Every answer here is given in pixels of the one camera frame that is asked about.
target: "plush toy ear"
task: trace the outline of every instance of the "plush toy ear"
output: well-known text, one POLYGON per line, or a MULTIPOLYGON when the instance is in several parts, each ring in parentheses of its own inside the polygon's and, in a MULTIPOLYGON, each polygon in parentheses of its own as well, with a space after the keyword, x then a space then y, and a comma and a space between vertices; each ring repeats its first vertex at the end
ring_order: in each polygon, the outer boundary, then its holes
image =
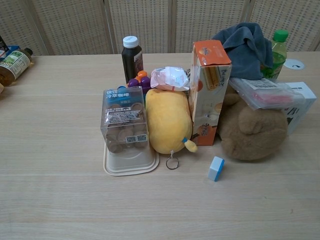
POLYGON ((198 150, 197 145, 193 141, 188 140, 186 137, 182 140, 182 142, 184 143, 186 149, 188 149, 190 152, 195 153, 198 150))

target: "pink package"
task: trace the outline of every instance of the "pink package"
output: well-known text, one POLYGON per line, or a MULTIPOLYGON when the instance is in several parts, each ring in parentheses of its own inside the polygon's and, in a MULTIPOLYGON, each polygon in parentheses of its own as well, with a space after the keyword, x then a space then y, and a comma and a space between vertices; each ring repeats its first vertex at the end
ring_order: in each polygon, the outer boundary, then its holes
POLYGON ((166 66, 151 73, 151 88, 171 91, 189 90, 189 80, 182 67, 166 66))

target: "brown glass bottle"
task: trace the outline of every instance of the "brown glass bottle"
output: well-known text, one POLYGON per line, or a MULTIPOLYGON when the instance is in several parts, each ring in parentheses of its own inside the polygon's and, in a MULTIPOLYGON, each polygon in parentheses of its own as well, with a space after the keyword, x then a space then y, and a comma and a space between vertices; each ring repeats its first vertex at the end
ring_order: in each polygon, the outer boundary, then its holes
POLYGON ((25 48, 13 51, 0 62, 0 84, 10 86, 30 65, 32 50, 25 48))
POLYGON ((142 49, 136 36, 123 38, 122 62, 126 83, 144 69, 142 49))

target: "plastic bottle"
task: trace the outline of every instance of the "plastic bottle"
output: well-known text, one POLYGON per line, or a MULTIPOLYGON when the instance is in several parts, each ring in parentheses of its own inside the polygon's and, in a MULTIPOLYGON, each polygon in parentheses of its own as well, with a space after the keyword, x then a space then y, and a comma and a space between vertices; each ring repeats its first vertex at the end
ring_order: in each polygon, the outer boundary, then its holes
POLYGON ((265 67, 261 71, 263 76, 268 79, 277 79, 283 64, 287 59, 286 40, 289 35, 287 30, 278 29, 274 32, 272 44, 272 68, 265 67))
POLYGON ((10 86, 31 63, 32 50, 13 51, 0 62, 0 84, 10 86))
POLYGON ((122 62, 126 83, 144 69, 142 49, 136 36, 123 38, 122 62))

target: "white plastic bag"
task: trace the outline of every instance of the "white plastic bag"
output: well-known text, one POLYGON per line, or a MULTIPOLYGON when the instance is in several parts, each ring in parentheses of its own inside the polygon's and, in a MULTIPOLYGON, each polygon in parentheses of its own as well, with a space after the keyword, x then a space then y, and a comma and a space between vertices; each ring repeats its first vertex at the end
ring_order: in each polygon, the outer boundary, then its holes
POLYGON ((248 80, 232 77, 229 83, 253 110, 284 109, 305 102, 304 96, 294 92, 287 84, 266 78, 248 80))
POLYGON ((151 72, 151 88, 171 91, 189 90, 189 80, 182 67, 166 66, 151 72))

